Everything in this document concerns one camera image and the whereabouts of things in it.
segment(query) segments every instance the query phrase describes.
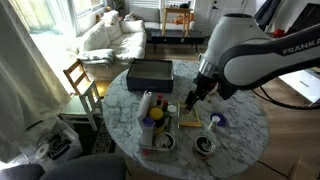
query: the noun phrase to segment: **curtain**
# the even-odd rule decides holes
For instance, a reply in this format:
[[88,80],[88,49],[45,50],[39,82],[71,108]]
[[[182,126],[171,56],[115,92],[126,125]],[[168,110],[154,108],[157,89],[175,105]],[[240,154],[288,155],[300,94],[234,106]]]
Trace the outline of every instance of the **curtain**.
[[9,0],[31,33],[54,30],[55,22],[45,0]]
[[0,1],[0,141],[15,142],[30,125],[58,115],[70,96],[11,4]]
[[76,37],[80,34],[77,14],[70,0],[47,0],[50,12],[55,18],[57,29],[60,34]]

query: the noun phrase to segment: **black box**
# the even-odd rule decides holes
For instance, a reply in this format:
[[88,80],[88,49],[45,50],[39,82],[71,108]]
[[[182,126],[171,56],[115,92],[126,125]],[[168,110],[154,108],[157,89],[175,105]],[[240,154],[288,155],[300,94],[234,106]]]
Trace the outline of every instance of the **black box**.
[[127,74],[129,91],[171,93],[173,64],[167,60],[134,59]]

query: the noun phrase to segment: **white bottle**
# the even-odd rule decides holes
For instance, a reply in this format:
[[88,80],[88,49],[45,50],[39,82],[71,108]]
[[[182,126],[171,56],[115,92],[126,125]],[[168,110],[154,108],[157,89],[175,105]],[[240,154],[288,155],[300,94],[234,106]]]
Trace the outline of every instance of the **white bottle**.
[[141,140],[143,145],[152,145],[154,120],[151,117],[143,119],[143,128],[141,134]]

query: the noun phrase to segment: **round table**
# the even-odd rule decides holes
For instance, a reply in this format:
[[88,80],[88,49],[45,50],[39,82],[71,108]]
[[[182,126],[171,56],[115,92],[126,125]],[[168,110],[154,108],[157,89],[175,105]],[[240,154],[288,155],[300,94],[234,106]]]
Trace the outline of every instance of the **round table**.
[[[173,92],[164,97],[169,101],[184,101],[196,87],[192,80],[199,64],[174,60],[173,67]],[[145,168],[174,178],[225,178],[249,168],[266,148],[269,136],[266,115],[251,92],[238,91],[228,100],[216,94],[195,104],[202,127],[180,126],[178,153],[172,163],[143,160],[138,145],[141,129],[136,118],[142,93],[128,91],[127,72],[122,72],[109,86],[103,102],[104,122],[116,144]],[[213,112],[223,114],[228,121],[226,127],[210,132],[206,128]],[[192,153],[194,139],[199,135],[208,135],[216,142],[214,156],[206,161]]]

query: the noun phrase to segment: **blue lid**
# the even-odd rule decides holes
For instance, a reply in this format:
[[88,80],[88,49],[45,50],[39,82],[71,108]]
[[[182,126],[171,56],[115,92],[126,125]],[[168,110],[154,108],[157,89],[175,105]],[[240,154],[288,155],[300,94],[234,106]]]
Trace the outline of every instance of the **blue lid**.
[[143,121],[143,124],[147,127],[151,127],[154,124],[154,120],[152,119],[152,117],[146,117],[142,121]]
[[218,122],[217,126],[225,126],[227,124],[227,119],[222,114],[212,113],[210,119],[212,119],[213,116],[218,116],[220,118],[220,121]]

